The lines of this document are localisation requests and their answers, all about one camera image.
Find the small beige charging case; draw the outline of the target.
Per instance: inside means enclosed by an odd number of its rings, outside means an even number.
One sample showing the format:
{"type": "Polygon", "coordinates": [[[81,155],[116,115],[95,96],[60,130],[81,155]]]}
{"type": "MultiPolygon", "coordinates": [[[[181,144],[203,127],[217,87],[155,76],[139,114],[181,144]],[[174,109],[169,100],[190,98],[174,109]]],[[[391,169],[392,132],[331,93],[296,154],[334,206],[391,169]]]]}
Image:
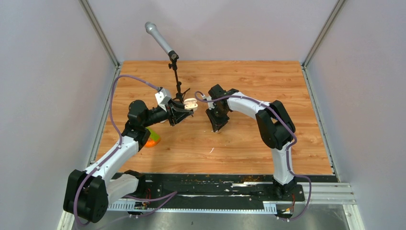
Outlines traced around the small beige charging case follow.
{"type": "Polygon", "coordinates": [[[183,101],[184,109],[196,111],[198,109],[197,99],[187,98],[183,101]]]}

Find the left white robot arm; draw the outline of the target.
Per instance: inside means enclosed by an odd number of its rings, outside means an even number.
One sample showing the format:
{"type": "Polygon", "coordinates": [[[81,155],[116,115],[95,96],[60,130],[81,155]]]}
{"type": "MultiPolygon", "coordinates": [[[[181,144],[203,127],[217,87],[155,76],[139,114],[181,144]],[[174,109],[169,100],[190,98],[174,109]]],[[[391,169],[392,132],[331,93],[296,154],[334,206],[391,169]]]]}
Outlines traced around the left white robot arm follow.
{"type": "Polygon", "coordinates": [[[169,120],[174,126],[192,115],[198,107],[195,98],[180,103],[170,99],[164,107],[148,109],[142,100],[129,104],[128,120],[119,140],[94,164],[83,171],[74,170],[68,177],[63,210],[96,223],[108,205],[127,194],[141,198],[146,194],[145,177],[128,170],[114,179],[122,165],[136,155],[148,142],[149,126],[169,120]]]}

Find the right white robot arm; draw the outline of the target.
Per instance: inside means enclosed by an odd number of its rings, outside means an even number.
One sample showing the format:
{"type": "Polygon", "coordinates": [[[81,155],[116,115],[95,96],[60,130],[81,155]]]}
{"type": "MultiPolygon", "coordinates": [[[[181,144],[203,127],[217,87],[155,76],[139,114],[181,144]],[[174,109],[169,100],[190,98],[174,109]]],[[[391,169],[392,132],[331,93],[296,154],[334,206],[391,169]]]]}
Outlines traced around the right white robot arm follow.
{"type": "Polygon", "coordinates": [[[273,193],[279,200],[291,196],[296,186],[291,154],[297,138],[295,126],[283,103],[259,101],[236,89],[225,91],[218,84],[209,90],[208,96],[202,96],[202,101],[208,104],[206,114],[214,132],[228,123],[230,112],[240,112],[256,120],[262,141],[271,149],[273,193]]]}

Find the green block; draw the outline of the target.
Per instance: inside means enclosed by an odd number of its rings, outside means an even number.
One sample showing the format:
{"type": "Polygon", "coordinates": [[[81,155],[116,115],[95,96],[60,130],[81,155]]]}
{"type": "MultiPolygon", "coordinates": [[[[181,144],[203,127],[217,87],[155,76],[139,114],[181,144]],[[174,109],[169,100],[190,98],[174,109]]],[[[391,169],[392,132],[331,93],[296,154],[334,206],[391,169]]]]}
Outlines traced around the green block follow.
{"type": "Polygon", "coordinates": [[[152,128],[147,127],[147,129],[150,132],[150,136],[148,139],[149,141],[159,142],[161,140],[160,135],[157,132],[155,132],[152,128]]]}

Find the black tripod microphone stand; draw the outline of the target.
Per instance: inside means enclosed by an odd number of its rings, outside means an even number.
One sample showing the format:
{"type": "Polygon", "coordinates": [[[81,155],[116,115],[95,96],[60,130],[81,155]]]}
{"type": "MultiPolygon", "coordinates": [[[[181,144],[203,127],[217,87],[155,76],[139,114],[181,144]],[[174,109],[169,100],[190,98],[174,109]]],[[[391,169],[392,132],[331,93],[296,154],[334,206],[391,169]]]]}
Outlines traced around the black tripod microphone stand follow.
{"type": "Polygon", "coordinates": [[[175,95],[175,100],[178,100],[179,102],[183,103],[185,100],[185,95],[186,93],[190,90],[190,88],[186,89],[184,92],[181,91],[181,81],[179,81],[178,73],[177,73],[177,60],[179,59],[178,54],[172,50],[168,53],[168,57],[170,60],[170,63],[168,64],[169,69],[172,69],[174,71],[174,76],[175,76],[175,81],[176,81],[176,95],[175,95]]]}

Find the grey microphone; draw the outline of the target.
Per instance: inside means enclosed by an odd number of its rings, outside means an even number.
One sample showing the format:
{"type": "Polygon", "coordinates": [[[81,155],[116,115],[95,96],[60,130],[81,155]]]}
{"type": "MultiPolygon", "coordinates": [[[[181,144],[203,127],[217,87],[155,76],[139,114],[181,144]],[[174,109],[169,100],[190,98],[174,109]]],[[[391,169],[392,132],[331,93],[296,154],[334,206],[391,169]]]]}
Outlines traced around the grey microphone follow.
{"type": "Polygon", "coordinates": [[[145,23],[145,30],[146,32],[151,35],[155,41],[160,45],[160,47],[165,51],[170,59],[173,59],[173,55],[176,53],[166,39],[162,36],[159,32],[157,26],[152,22],[145,23]]]}

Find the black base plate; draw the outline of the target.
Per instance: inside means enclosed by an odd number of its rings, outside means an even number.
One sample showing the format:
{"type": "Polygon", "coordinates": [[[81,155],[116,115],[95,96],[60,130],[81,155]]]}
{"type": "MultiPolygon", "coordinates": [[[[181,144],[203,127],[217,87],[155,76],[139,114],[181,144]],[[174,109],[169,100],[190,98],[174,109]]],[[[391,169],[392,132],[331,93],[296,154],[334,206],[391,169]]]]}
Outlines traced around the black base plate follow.
{"type": "Polygon", "coordinates": [[[159,198],[176,192],[164,208],[201,210],[261,210],[264,202],[282,201],[288,206],[305,200],[297,180],[277,185],[272,175],[262,174],[159,174],[146,173],[140,188],[130,195],[159,198]]]}

